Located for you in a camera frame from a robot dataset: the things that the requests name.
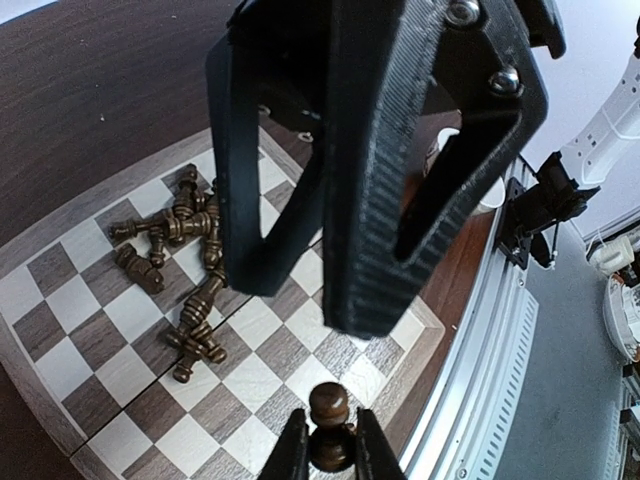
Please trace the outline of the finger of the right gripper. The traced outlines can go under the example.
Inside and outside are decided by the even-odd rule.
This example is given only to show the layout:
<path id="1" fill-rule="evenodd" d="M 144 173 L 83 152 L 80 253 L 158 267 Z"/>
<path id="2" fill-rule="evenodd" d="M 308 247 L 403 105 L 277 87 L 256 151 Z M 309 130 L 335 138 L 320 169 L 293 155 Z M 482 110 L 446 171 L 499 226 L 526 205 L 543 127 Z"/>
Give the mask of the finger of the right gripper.
<path id="1" fill-rule="evenodd" d="M 543 124 L 533 49 L 545 1 L 337 1 L 332 6 L 324 217 L 326 324 L 391 332 L 466 219 Z M 411 200 L 409 150 L 443 87 L 462 125 Z"/>
<path id="2" fill-rule="evenodd" d="M 206 79 L 224 261 L 230 285 L 271 296 L 322 227 L 332 154 L 332 62 L 327 29 L 231 29 L 210 50 Z M 279 217 L 261 226 L 259 109 L 289 130 L 311 134 L 312 154 Z"/>

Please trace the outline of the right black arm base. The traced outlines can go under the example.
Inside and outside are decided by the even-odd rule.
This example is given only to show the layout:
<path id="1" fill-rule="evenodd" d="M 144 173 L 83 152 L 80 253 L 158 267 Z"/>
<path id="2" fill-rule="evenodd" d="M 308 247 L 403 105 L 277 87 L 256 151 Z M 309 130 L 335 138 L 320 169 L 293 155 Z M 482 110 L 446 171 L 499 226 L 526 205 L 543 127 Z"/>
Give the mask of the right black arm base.
<path id="1" fill-rule="evenodd" d="M 581 189 L 561 163 L 562 154 L 552 153 L 536 172 L 537 183 L 525 188 L 516 178 L 507 184 L 495 246 L 512 264 L 525 270 L 530 259 L 549 268 L 555 260 L 554 246 L 543 232 L 581 215 L 598 186 Z"/>

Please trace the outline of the wooden chess board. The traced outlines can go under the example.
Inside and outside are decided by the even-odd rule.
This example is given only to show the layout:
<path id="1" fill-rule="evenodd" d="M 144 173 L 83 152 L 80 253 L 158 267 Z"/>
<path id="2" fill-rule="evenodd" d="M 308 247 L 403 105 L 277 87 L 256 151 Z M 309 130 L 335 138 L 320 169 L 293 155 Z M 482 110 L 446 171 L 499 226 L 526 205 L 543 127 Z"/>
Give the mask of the wooden chess board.
<path id="1" fill-rule="evenodd" d="M 215 176 L 207 133 L 99 184 L 1 250 L 1 359 L 43 428 L 88 479 L 254 479 L 289 413 L 323 381 L 387 425 L 445 328 L 416 300 L 392 333 L 361 341 L 321 319 L 313 239 L 274 297 L 216 295 L 201 337 L 226 359 L 187 383 L 167 333 L 208 276 L 204 241 L 116 241 L 109 227 L 166 212 L 186 166 Z"/>

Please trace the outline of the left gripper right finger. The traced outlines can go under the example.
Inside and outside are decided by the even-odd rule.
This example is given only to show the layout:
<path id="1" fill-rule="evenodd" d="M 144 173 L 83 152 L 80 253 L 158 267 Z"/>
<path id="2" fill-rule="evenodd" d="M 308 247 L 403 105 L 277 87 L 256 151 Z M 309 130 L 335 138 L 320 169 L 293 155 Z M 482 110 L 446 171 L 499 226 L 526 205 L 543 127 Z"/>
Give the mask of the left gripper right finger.
<path id="1" fill-rule="evenodd" d="M 357 410 L 355 472 L 358 480 L 404 480 L 396 455 L 370 409 Z"/>

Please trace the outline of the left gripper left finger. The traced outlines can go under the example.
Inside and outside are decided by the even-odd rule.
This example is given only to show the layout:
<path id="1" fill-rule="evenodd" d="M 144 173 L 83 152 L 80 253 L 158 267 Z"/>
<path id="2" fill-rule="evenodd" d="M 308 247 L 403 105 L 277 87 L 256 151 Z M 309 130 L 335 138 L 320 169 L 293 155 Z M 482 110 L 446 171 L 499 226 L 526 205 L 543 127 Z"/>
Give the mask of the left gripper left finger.
<path id="1" fill-rule="evenodd" d="M 259 474 L 259 480 L 308 480 L 309 460 L 309 427 L 305 411 L 294 409 Z"/>

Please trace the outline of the dark pawn chess piece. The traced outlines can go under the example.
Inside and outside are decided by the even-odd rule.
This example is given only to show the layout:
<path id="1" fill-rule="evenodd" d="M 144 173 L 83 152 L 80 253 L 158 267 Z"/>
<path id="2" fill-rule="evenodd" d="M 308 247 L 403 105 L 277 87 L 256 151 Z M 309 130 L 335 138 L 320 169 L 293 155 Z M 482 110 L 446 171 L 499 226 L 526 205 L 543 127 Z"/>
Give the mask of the dark pawn chess piece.
<path id="1" fill-rule="evenodd" d="M 309 439 L 310 460 L 318 470 L 337 473 L 355 461 L 355 426 L 348 422 L 350 408 L 346 389 L 324 382 L 309 396 L 310 417 L 316 428 Z"/>

